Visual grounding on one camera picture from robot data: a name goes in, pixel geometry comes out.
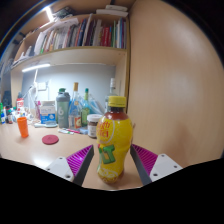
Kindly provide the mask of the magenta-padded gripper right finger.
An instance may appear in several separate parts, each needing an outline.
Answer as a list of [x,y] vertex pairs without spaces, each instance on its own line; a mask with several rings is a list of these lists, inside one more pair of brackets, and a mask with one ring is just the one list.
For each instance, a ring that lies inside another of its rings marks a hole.
[[148,185],[182,169],[168,155],[157,155],[135,144],[131,145],[130,154],[143,185]]

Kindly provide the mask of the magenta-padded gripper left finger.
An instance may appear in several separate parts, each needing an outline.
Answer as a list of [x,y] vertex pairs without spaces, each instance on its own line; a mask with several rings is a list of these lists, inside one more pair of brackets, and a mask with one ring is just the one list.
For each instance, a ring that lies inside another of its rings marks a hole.
[[86,173],[94,156],[94,146],[89,145],[67,158],[58,157],[45,170],[68,180],[78,186],[84,182]]

